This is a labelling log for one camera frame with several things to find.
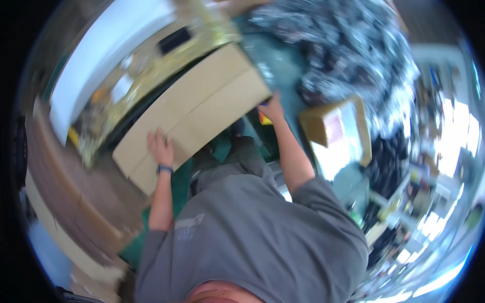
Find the white paper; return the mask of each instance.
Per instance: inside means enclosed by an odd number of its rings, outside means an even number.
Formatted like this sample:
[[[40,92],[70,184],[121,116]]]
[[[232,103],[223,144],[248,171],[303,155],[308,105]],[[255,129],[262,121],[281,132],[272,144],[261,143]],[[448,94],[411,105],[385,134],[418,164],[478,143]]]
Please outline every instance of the white paper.
[[[52,92],[50,120],[67,132],[106,76],[151,35],[175,21],[170,0],[114,0],[73,51]]]
[[[113,90],[111,91],[111,100],[114,104],[118,103],[121,98],[126,96],[134,82],[135,79],[130,77],[128,74],[124,74],[123,76],[121,76],[120,80],[118,80]]]

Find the gray sweatshirt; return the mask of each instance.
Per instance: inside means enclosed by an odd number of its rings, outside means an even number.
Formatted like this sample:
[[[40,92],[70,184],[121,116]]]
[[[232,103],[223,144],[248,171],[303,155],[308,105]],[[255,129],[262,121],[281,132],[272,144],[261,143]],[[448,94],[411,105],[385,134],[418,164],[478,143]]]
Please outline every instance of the gray sweatshirt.
[[[362,231],[316,177],[293,203],[255,175],[229,175],[187,202],[168,233],[149,231],[138,303],[179,302],[224,280],[266,303],[344,303],[368,261]]]

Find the man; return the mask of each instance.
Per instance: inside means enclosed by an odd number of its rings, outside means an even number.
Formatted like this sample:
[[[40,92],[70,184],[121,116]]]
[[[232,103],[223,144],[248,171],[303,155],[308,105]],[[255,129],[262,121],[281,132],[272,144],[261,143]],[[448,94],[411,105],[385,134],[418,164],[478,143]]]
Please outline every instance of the man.
[[[160,169],[138,270],[138,303],[343,303],[363,281],[364,234],[328,182],[315,177],[278,93],[258,110],[275,128],[293,203],[278,192],[252,139],[236,131],[229,161],[200,169],[174,223],[172,144],[159,131],[148,135]]]

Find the green floor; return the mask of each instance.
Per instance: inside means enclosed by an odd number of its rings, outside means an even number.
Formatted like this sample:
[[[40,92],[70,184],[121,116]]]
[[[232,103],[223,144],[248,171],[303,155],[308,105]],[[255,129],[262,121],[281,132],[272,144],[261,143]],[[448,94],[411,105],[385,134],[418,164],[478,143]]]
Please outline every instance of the green floor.
[[[272,126],[262,126],[259,124],[259,120],[257,120],[257,118],[258,117],[255,112],[250,112],[244,117],[244,135],[255,138],[255,142],[259,146],[259,152],[263,158],[267,162],[273,161],[279,157],[275,132]],[[225,130],[215,137],[210,144],[214,148],[214,157],[220,162],[224,161],[231,148],[230,131],[228,129]],[[189,189],[192,174],[191,170],[192,159],[189,159],[172,176],[172,201],[175,218],[178,216],[187,202],[187,191]],[[134,270],[138,267],[142,255],[145,233],[148,230],[149,214],[150,208],[147,208],[143,212],[143,221],[145,223],[143,231],[120,254],[121,257],[128,262],[128,264],[130,264]]]

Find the hand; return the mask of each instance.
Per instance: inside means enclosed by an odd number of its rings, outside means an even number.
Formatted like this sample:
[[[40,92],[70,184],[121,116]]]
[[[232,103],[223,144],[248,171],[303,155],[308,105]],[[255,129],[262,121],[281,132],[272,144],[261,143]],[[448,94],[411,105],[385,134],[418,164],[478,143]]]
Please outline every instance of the hand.
[[[163,138],[163,133],[160,128],[157,131],[148,132],[148,150],[153,159],[160,164],[172,167],[174,164],[174,149],[172,147],[172,139],[168,138],[166,141]]]
[[[273,124],[280,120],[285,120],[285,113],[279,102],[279,96],[279,91],[276,91],[273,97],[268,101],[267,105],[258,106],[258,111],[262,112]]]

